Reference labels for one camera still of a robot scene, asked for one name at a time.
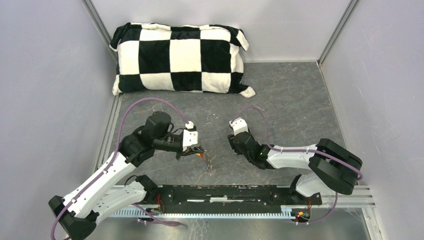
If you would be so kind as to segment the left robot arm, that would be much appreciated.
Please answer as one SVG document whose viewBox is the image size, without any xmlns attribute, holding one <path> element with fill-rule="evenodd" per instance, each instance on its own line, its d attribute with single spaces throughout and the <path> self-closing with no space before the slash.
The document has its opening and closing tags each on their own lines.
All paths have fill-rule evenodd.
<svg viewBox="0 0 424 240">
<path fill-rule="evenodd" d="M 174 133 L 171 116 L 163 111 L 150 115 L 145 124 L 125 136 L 106 162 L 75 190 L 65 196 L 55 195 L 48 205 L 55 216 L 50 232 L 60 225 L 69 240 L 86 239 L 104 219 L 120 209 L 143 201 L 153 203 L 157 190 L 142 180 L 135 180 L 113 194 L 108 191 L 123 177 L 152 158 L 156 150 L 172 152 L 176 159 L 201 153 L 195 124 L 187 121 L 179 134 Z"/>
</svg>

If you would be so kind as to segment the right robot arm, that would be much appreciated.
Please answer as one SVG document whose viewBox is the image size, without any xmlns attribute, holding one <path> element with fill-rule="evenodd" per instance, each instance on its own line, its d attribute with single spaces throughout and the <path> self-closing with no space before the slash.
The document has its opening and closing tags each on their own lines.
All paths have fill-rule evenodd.
<svg viewBox="0 0 424 240">
<path fill-rule="evenodd" d="M 228 135 L 231 148 L 261 170 L 295 168 L 311 172 L 293 180 L 289 199 L 302 204 L 315 193 L 334 191 L 351 195 L 360 174 L 362 160 L 328 138 L 304 147 L 259 144 L 250 132 Z"/>
</svg>

